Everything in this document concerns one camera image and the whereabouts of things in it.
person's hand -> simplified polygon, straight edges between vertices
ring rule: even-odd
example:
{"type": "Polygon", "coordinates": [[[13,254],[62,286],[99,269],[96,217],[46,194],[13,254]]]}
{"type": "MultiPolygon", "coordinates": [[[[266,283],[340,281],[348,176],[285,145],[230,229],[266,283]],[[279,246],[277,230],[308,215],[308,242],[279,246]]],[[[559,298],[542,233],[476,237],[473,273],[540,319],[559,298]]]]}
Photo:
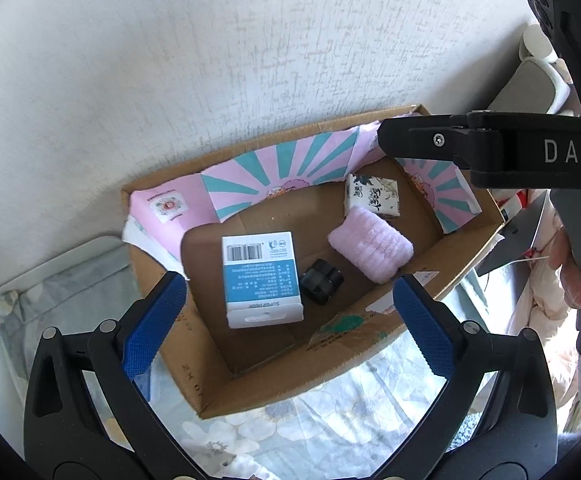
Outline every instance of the person's hand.
{"type": "Polygon", "coordinates": [[[568,240],[566,229],[561,228],[555,235],[555,241],[548,257],[548,266],[552,270],[561,267],[561,286],[563,299],[571,308],[581,308],[581,271],[574,261],[573,249],[568,240]]]}

barcode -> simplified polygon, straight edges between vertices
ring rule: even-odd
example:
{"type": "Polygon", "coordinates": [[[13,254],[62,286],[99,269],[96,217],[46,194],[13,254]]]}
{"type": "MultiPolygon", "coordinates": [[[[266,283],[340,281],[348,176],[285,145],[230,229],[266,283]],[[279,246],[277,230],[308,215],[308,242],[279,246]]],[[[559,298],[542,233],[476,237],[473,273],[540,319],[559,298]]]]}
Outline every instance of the barcode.
{"type": "Polygon", "coordinates": [[[262,256],[261,244],[228,245],[226,256],[229,262],[239,262],[241,260],[260,260],[262,256]]]}

teal stripe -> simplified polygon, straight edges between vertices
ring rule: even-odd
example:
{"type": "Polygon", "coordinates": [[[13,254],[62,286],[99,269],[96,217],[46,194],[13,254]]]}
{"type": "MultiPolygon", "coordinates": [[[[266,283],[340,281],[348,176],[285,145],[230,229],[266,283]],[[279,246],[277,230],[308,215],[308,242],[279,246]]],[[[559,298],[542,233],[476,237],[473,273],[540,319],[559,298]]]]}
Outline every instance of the teal stripe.
{"type": "Polygon", "coordinates": [[[316,186],[317,184],[322,184],[324,182],[327,182],[328,180],[336,180],[337,178],[344,178],[346,176],[347,169],[348,169],[348,166],[344,166],[342,168],[337,168],[336,170],[333,170],[329,173],[326,173],[325,175],[322,175],[319,178],[315,178],[313,181],[313,186],[316,186]]]}
{"type": "Polygon", "coordinates": [[[236,156],[235,162],[244,168],[248,173],[253,175],[257,180],[259,180],[263,186],[268,186],[270,184],[268,175],[266,175],[264,168],[262,168],[262,164],[259,162],[255,152],[248,152],[244,153],[243,155],[236,156]]]}
{"type": "Polygon", "coordinates": [[[439,220],[439,223],[441,224],[445,233],[452,233],[459,229],[459,226],[446,215],[444,215],[441,211],[435,210],[435,215],[437,215],[437,219],[439,220]]]}
{"type": "Polygon", "coordinates": [[[450,189],[459,189],[461,187],[461,182],[457,177],[444,182],[443,184],[439,184],[435,189],[437,191],[448,191],[450,189]]]}
{"type": "Polygon", "coordinates": [[[447,160],[438,160],[437,163],[432,167],[432,170],[428,172],[428,176],[431,180],[435,180],[438,176],[440,176],[441,172],[448,168],[448,166],[451,164],[452,162],[448,162],[447,160]]]}
{"type": "Polygon", "coordinates": [[[334,160],[336,157],[340,156],[343,152],[350,150],[357,140],[357,135],[359,135],[359,128],[357,128],[354,133],[350,134],[344,142],[342,142],[339,146],[337,146],[324,160],[322,160],[319,164],[315,166],[313,171],[308,173],[307,176],[313,176],[317,171],[321,170],[325,165],[327,165],[331,160],[334,160]]]}
{"type": "Polygon", "coordinates": [[[452,200],[450,198],[438,198],[437,202],[439,202],[440,204],[446,204],[449,205],[451,207],[454,207],[455,209],[459,209],[460,211],[465,211],[467,213],[470,213],[470,206],[468,205],[468,202],[465,202],[464,200],[452,200]]]}
{"type": "Polygon", "coordinates": [[[321,147],[326,143],[331,135],[333,135],[332,132],[326,134],[317,134],[315,136],[313,143],[310,145],[310,148],[308,148],[308,153],[305,154],[304,162],[301,163],[301,168],[299,168],[297,175],[304,173],[306,168],[310,165],[317,153],[319,153],[319,150],[321,150],[321,147]]]}
{"type": "Polygon", "coordinates": [[[277,167],[280,170],[280,178],[286,178],[290,174],[292,158],[295,155],[296,140],[282,142],[275,146],[277,150],[277,167]]]}
{"type": "Polygon", "coordinates": [[[240,212],[243,209],[246,209],[251,204],[252,202],[241,202],[235,205],[222,207],[221,209],[217,209],[217,216],[221,220],[222,218],[226,218],[227,216],[233,215],[235,213],[240,212]]]}
{"type": "Polygon", "coordinates": [[[225,192],[225,193],[246,193],[248,195],[259,194],[259,191],[252,187],[242,186],[236,182],[230,182],[222,178],[215,178],[214,176],[202,174],[204,186],[209,193],[225,192]]]}

blue textured grip pad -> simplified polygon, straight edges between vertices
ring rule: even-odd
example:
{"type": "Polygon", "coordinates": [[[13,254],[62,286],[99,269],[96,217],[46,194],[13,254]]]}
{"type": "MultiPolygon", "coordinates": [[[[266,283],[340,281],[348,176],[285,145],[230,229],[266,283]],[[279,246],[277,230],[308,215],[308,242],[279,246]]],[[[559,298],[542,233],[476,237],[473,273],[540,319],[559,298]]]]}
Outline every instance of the blue textured grip pad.
{"type": "Polygon", "coordinates": [[[432,373],[449,379],[455,371],[452,341],[403,278],[395,282],[393,301],[432,373]]]}
{"type": "Polygon", "coordinates": [[[124,343],[122,366],[130,379],[148,370],[184,303],[186,280],[178,274],[150,305],[124,343]]]}

pink and teal paper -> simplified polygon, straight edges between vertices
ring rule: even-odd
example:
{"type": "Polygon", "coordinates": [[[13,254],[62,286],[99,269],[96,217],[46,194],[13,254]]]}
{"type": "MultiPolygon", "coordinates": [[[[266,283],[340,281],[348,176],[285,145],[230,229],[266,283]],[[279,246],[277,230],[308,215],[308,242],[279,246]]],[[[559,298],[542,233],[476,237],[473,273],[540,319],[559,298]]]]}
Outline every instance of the pink and teal paper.
{"type": "Polygon", "coordinates": [[[359,127],[244,153],[202,171],[221,221],[267,198],[293,189],[344,180],[359,127]]]}
{"type": "Polygon", "coordinates": [[[130,217],[134,217],[145,234],[179,262],[186,231],[219,222],[199,173],[169,180],[152,189],[134,191],[129,209],[130,217]]]}
{"type": "Polygon", "coordinates": [[[464,176],[452,162],[397,158],[415,187],[435,211],[444,233],[451,233],[481,212],[464,176]]]}

